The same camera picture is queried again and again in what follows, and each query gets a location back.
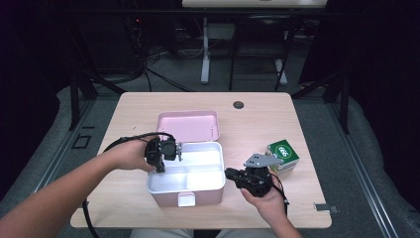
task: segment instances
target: open storage box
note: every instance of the open storage box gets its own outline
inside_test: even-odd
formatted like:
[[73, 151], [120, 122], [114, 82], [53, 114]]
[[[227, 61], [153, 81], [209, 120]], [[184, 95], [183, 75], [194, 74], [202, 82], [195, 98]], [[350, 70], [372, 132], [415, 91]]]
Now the open storage box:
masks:
[[214, 111], [161, 113], [157, 130], [182, 143], [182, 161], [163, 161], [165, 173], [148, 174], [148, 190], [159, 206], [194, 206], [222, 201], [226, 182], [219, 125]]

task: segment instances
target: pink lid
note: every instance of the pink lid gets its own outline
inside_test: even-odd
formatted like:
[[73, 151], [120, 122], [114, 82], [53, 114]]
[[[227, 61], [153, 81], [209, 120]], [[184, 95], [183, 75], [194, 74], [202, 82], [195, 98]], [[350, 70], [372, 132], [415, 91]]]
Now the pink lid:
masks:
[[158, 116], [157, 130], [181, 143], [217, 141], [220, 136], [215, 111], [163, 112]]

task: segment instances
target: gray pants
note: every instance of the gray pants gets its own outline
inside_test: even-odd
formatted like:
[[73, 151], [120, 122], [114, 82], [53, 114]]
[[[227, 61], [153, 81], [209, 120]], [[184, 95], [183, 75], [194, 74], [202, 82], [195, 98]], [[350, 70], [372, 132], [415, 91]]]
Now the gray pants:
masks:
[[[133, 229], [130, 238], [193, 238], [190, 229]], [[271, 229], [224, 229], [216, 238], [275, 238]]]

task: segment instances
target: wooden tabletop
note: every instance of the wooden tabletop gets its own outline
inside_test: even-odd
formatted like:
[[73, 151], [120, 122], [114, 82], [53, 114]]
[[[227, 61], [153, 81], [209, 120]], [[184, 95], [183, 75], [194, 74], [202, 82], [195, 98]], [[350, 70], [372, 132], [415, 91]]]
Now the wooden tabletop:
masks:
[[[236, 109], [235, 101], [244, 103]], [[243, 169], [253, 153], [286, 139], [300, 161], [280, 176], [290, 201], [288, 217], [295, 227], [327, 228], [329, 213], [316, 211], [325, 203], [308, 147], [291, 101], [286, 93], [254, 92], [128, 92], [114, 112], [98, 153], [125, 136], [153, 132], [158, 115], [168, 111], [213, 110], [218, 114], [225, 168]], [[159, 207], [147, 189], [147, 173], [114, 171], [89, 195], [89, 212], [95, 227], [119, 228], [264, 228], [268, 225], [247, 203], [235, 183], [227, 180], [221, 203], [192, 207]], [[86, 227], [78, 209], [74, 227]]]
[[189, 8], [324, 8], [327, 0], [183, 0]]

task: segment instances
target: green box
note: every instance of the green box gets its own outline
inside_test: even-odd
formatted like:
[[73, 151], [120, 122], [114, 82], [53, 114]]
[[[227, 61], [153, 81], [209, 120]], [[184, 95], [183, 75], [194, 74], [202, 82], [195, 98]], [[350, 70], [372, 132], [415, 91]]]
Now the green box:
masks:
[[287, 140], [278, 141], [268, 145], [266, 147], [265, 154], [278, 158], [278, 164], [269, 167], [278, 175], [293, 170], [297, 162], [299, 162], [299, 157]]

